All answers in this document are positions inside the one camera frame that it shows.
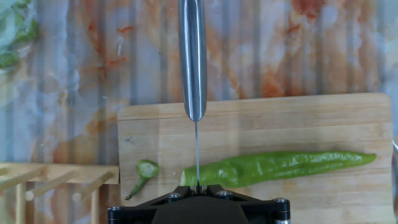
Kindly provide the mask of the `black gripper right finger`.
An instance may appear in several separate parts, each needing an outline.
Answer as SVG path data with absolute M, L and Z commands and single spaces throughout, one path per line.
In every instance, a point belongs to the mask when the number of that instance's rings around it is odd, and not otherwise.
M 204 205 L 208 223 L 290 223 L 290 201 L 283 197 L 260 200 L 209 185 L 198 188 L 199 196 L 213 198 Z

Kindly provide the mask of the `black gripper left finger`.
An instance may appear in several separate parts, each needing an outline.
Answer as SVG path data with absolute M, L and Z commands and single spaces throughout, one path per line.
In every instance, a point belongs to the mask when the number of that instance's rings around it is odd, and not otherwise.
M 173 192 L 162 195 L 140 205 L 123 205 L 108 208 L 108 224 L 151 223 L 156 212 L 163 205 L 196 196 L 190 187 L 177 187 Z

